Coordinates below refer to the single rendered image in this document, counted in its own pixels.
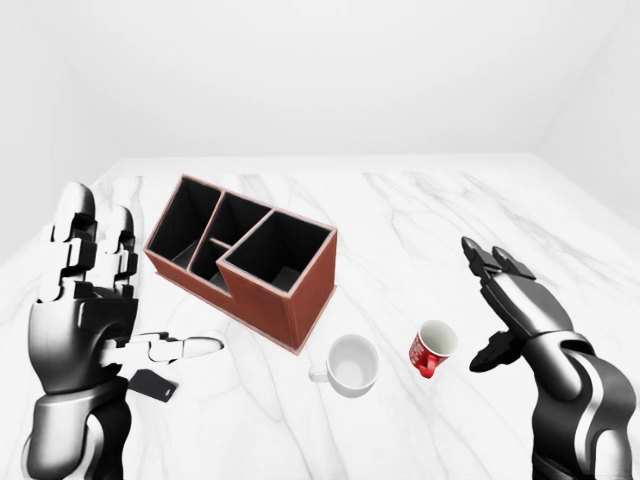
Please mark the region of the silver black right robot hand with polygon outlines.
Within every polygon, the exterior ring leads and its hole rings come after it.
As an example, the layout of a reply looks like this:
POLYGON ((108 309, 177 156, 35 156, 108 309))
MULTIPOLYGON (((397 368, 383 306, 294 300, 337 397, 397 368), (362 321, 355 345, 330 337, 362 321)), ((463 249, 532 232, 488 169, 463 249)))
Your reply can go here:
POLYGON ((490 337, 488 345, 471 361, 471 371, 486 372, 513 363, 534 338, 556 332, 569 334, 563 342, 567 348, 594 352, 588 340, 575 332, 559 301, 537 282, 526 265, 500 247, 487 252, 468 237, 462 238, 461 244, 471 272, 480 279, 483 298, 507 326, 505 332, 490 337))

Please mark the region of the red mug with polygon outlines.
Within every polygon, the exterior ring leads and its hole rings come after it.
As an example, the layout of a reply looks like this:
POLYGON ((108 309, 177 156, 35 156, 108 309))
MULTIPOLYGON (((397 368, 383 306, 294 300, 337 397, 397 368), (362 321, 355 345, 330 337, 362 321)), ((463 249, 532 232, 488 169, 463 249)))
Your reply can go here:
POLYGON ((458 348, 455 331, 440 320, 427 320, 419 328, 409 349, 410 363, 427 379, 458 348))

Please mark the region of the white mug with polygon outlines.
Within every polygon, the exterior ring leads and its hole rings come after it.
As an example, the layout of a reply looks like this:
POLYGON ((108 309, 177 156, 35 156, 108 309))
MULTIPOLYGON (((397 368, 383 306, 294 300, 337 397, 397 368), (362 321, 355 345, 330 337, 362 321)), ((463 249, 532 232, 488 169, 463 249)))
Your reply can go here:
POLYGON ((328 382, 346 398, 358 398, 375 384, 379 365, 377 350, 367 338, 347 334, 333 342, 326 361, 312 365, 308 376, 312 382, 328 382))

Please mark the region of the red-brown desk caddy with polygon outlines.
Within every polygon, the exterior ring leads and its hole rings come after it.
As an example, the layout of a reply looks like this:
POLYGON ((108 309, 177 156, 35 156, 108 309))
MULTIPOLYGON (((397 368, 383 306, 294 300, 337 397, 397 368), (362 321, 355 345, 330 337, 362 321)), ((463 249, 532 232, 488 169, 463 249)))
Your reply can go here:
POLYGON ((182 176, 144 248, 163 278, 293 354, 335 289, 338 231, 182 176))

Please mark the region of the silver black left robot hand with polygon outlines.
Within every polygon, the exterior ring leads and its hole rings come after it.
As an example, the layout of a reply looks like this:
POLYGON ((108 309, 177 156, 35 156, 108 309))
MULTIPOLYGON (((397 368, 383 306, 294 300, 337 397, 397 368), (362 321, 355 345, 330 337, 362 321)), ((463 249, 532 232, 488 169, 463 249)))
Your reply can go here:
POLYGON ((167 365, 223 349, 211 337, 135 334, 132 215, 117 207, 102 240, 97 230, 93 193, 81 183, 68 184, 45 243, 46 267, 29 323, 30 360, 47 394, 101 385, 126 364, 167 365))

